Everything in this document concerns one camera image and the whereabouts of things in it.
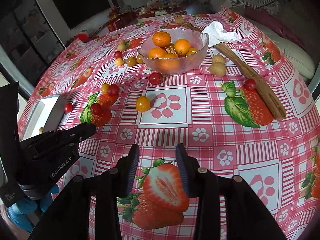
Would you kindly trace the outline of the left hand blue glove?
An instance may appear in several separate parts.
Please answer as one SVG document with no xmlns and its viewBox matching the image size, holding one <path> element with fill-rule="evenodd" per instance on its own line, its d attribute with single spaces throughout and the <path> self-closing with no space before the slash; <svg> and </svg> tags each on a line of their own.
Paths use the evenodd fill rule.
<svg viewBox="0 0 320 240">
<path fill-rule="evenodd" d="M 53 188 L 46 194 L 37 204 L 34 200 L 29 198 L 22 198 L 16 202 L 11 207 L 7 208 L 7 213 L 10 220 L 18 226 L 20 229 L 25 230 L 28 233 L 31 233 L 34 225 L 31 220 L 28 218 L 30 213 L 33 213 L 37 210 L 38 206 L 42 212 L 46 212 L 50 204 L 52 204 L 52 194 L 59 193 L 59 187 L 54 185 Z"/>
</svg>

